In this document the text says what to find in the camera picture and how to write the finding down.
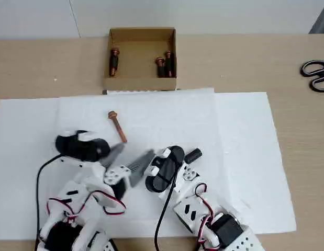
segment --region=white wall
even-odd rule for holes
[[[68,0],[0,0],[0,39],[52,37],[78,37]]]
[[[308,33],[324,0],[71,0],[83,36],[110,27],[173,26],[178,33]]]
[[[308,33],[324,0],[0,0],[0,38],[104,36],[110,27],[178,33]]]

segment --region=scissor handle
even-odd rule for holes
[[[311,88],[313,91],[318,92],[318,93],[324,93],[324,88],[319,88],[317,87],[318,83],[324,82],[324,76],[320,78],[316,78],[315,80],[312,80],[309,83],[309,88]]]
[[[307,72],[306,68],[312,64],[318,64],[323,66],[323,68],[312,71],[312,72]],[[312,77],[312,76],[320,76],[324,75],[324,60],[311,60],[303,64],[300,68],[300,74],[304,77]]]

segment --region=wire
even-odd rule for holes
[[[126,205],[125,205],[122,201],[118,200],[118,199],[115,198],[114,196],[109,195],[109,194],[107,194],[107,193],[105,193],[105,192],[103,192],[103,191],[101,191],[101,190],[94,190],[94,191],[90,192],[90,193],[88,194],[88,196],[86,197],[84,203],[83,203],[82,206],[80,207],[80,209],[77,211],[77,213],[74,213],[73,209],[72,209],[72,208],[71,208],[67,203],[65,203],[65,202],[63,202],[62,200],[57,199],[57,198],[49,198],[49,200],[48,200],[48,202],[47,202],[47,211],[48,211],[48,213],[50,214],[50,210],[49,210],[49,201],[50,201],[50,200],[56,201],[56,202],[58,202],[58,203],[64,205],[65,207],[67,207],[67,208],[69,209],[69,213],[70,213],[70,214],[69,214],[69,215],[66,215],[66,216],[68,217],[68,220],[73,220],[73,219],[75,219],[75,218],[76,218],[76,217],[77,217],[77,216],[82,212],[82,210],[85,208],[85,205],[86,205],[87,201],[88,201],[88,200],[90,199],[90,197],[91,197],[93,194],[95,194],[95,193],[101,193],[103,196],[107,197],[108,199],[110,199],[110,200],[112,200],[112,201],[115,201],[116,203],[120,204],[120,205],[124,208],[124,210],[123,210],[122,212],[107,212],[107,211],[106,211],[106,208],[103,207],[104,212],[105,212],[106,214],[108,214],[108,215],[120,215],[120,214],[123,214],[123,213],[126,211],[126,209],[127,209],[127,208],[126,208]]]
[[[158,231],[160,229],[160,226],[161,226],[161,223],[162,223],[162,220],[163,220],[163,217],[164,217],[164,214],[165,214],[167,205],[169,204],[169,201],[171,199],[171,195],[172,195],[173,189],[176,186],[177,175],[178,175],[178,169],[175,171],[175,175],[174,175],[174,178],[173,178],[171,187],[170,187],[169,194],[167,195],[167,198],[166,198],[166,201],[165,201],[165,204],[164,204],[162,213],[160,215],[160,218],[159,218],[158,223],[157,223],[157,226],[156,226],[156,231],[155,231],[155,236],[154,236],[154,243],[155,243],[155,249],[156,249],[156,251],[160,251],[159,248],[158,248],[158,243],[157,243]]]
[[[197,197],[201,198],[201,200],[203,201],[204,205],[208,208],[210,216],[206,215],[205,217],[203,217],[203,221],[202,221],[202,223],[200,224],[200,228],[199,228],[199,231],[198,231],[197,242],[198,242],[198,244],[201,244],[201,245],[202,245],[202,247],[204,248],[205,251],[216,251],[216,250],[218,250],[218,249],[220,248],[219,246],[218,246],[218,247],[210,247],[210,248],[206,248],[206,247],[205,247],[205,242],[206,242],[206,240],[203,239],[203,230],[204,230],[204,227],[205,227],[205,225],[206,225],[207,223],[208,223],[208,224],[211,224],[212,220],[214,219],[214,211],[213,211],[212,207],[208,204],[208,202],[207,202],[207,201],[206,201],[202,196],[200,196],[200,195],[197,193],[197,189],[198,189],[198,187],[200,187],[200,186],[202,186],[202,185],[204,186],[204,192],[206,192],[206,191],[207,191],[207,184],[201,182],[201,183],[199,183],[199,184],[195,187],[195,189],[194,189],[194,193],[195,193],[195,195],[196,195]]]
[[[214,219],[214,211],[213,211],[212,207],[208,204],[208,202],[207,202],[203,197],[201,197],[201,196],[197,193],[197,189],[198,189],[198,187],[201,186],[201,185],[204,185],[204,186],[205,186],[205,188],[204,188],[204,192],[207,191],[207,184],[202,182],[202,183],[199,183],[199,184],[195,187],[195,189],[194,189],[194,193],[195,193],[195,195],[196,195],[197,197],[201,198],[201,200],[203,201],[203,203],[205,204],[205,206],[208,208],[209,213],[210,213],[210,221],[212,221],[212,220]]]
[[[37,215],[37,228],[36,228],[36,241],[35,241],[35,251],[37,250],[37,246],[39,243],[40,239],[40,204],[39,204],[39,199],[38,199],[38,189],[39,189],[39,180],[40,180],[40,174],[42,170],[49,165],[51,162],[54,162],[56,159],[63,157],[63,154],[59,154],[55,156],[54,158],[48,160],[45,162],[40,169],[37,172],[37,178],[36,178],[36,215]]]

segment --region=black cable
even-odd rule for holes
[[[157,223],[157,226],[156,226],[156,231],[155,231],[155,236],[154,236],[154,242],[155,242],[155,249],[156,249],[156,251],[160,251],[159,248],[158,248],[158,243],[157,243],[158,231],[160,229],[160,226],[161,226],[161,223],[162,223],[162,220],[163,220],[163,217],[164,217],[164,214],[165,214],[167,205],[169,204],[169,201],[171,199],[171,195],[172,195],[173,189],[176,186],[177,175],[178,175],[178,169],[176,170],[176,173],[174,175],[174,178],[173,178],[173,181],[172,181],[172,184],[171,184],[171,187],[170,187],[169,194],[167,195],[167,198],[166,198],[166,201],[165,201],[165,204],[164,204],[162,213],[160,215],[160,218],[159,218],[158,223]]]
[[[36,214],[37,214],[37,228],[36,228],[36,241],[35,241],[35,248],[34,250],[37,250],[37,246],[39,244],[39,236],[40,236],[40,204],[39,204],[39,200],[38,200],[38,187],[39,187],[39,180],[40,180],[40,174],[42,172],[42,170],[49,165],[51,162],[55,161],[56,159],[63,157],[63,154],[59,154],[57,156],[55,156],[54,158],[48,160],[47,162],[45,162],[40,169],[37,172],[37,178],[36,178]]]

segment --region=red and white wire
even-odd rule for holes
[[[198,243],[200,243],[204,250],[205,251],[216,251],[219,249],[219,246],[218,247],[205,247],[205,242],[207,241],[206,239],[203,238],[203,231],[204,231],[204,227],[205,225],[208,223],[210,224],[212,222],[212,220],[214,219],[214,211],[212,209],[212,207],[208,204],[208,202],[202,197],[200,196],[198,193],[197,193],[197,189],[198,187],[200,186],[204,186],[204,192],[207,191],[207,184],[206,183],[199,183],[195,189],[194,189],[194,193],[197,197],[201,198],[201,200],[203,201],[204,205],[208,208],[208,211],[209,211],[209,214],[210,216],[206,215],[203,220],[202,220],[202,223],[200,224],[200,228],[199,228],[199,232],[198,232],[198,238],[197,238],[197,241]]]
[[[73,219],[75,219],[75,218],[76,218],[76,217],[81,213],[81,211],[84,209],[84,207],[85,207],[87,201],[88,201],[88,200],[90,199],[90,197],[91,197],[93,194],[95,194],[95,193],[101,193],[103,196],[107,197],[108,199],[110,199],[110,200],[112,200],[112,201],[114,201],[114,202],[120,204],[120,205],[123,207],[123,209],[124,209],[124,210],[121,211],[121,212],[107,212],[106,209],[105,209],[105,207],[103,207],[104,212],[105,212],[106,214],[108,214],[108,215],[121,215],[121,214],[123,214],[123,213],[126,211],[126,209],[127,209],[127,208],[126,208],[126,205],[125,205],[122,201],[118,200],[118,199],[115,198],[114,196],[109,195],[109,194],[107,194],[107,193],[105,193],[105,192],[103,192],[103,191],[101,191],[101,190],[94,190],[94,191],[90,192],[90,194],[87,196],[87,198],[85,199],[84,203],[82,204],[82,206],[80,207],[80,209],[78,210],[77,213],[74,213],[73,210],[72,210],[72,208],[71,208],[67,203],[63,202],[62,200],[57,199],[57,198],[49,198],[49,200],[48,200],[48,202],[47,202],[47,211],[48,211],[48,214],[50,214],[50,210],[49,210],[49,201],[50,201],[50,200],[53,200],[53,201],[56,201],[56,202],[58,202],[58,203],[64,205],[66,208],[68,208],[68,210],[69,210],[69,214],[67,215],[68,220],[73,220]]]
[[[208,202],[207,202],[207,201],[206,201],[206,200],[205,200],[201,195],[199,195],[199,194],[197,193],[197,189],[198,189],[198,187],[200,187],[200,186],[202,186],[202,185],[205,186],[205,188],[204,188],[204,192],[206,192],[206,191],[207,191],[207,184],[202,182],[202,183],[199,183],[199,184],[195,187],[195,189],[194,189],[194,193],[195,193],[195,195],[196,195],[197,197],[201,198],[201,200],[203,201],[204,205],[208,208],[209,213],[210,213],[210,221],[212,221],[212,220],[214,219],[214,211],[213,211],[212,207],[208,204]]]

